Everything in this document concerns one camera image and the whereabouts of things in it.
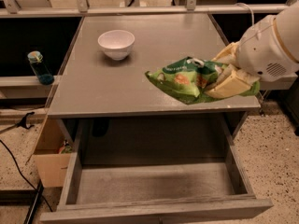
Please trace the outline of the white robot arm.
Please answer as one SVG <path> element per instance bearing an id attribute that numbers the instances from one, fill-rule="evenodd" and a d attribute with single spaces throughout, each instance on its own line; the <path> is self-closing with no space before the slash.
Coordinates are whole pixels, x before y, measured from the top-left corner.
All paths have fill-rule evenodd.
<path id="1" fill-rule="evenodd" d="M 273 82 L 299 70 L 299 3 L 252 25 L 214 58 L 227 68 L 205 88 L 223 99 L 249 91 L 258 81 Z"/>

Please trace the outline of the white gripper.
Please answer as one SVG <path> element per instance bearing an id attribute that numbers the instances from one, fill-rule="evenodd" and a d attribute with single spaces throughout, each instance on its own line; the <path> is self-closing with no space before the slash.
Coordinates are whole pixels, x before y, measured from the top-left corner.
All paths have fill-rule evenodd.
<path id="1" fill-rule="evenodd" d="M 229 65 L 206 86 L 205 94 L 223 99 L 249 91 L 259 79 L 276 81 L 297 72 L 298 59 L 298 16 L 268 15 L 250 27 L 239 43 L 230 43 L 212 59 Z"/>

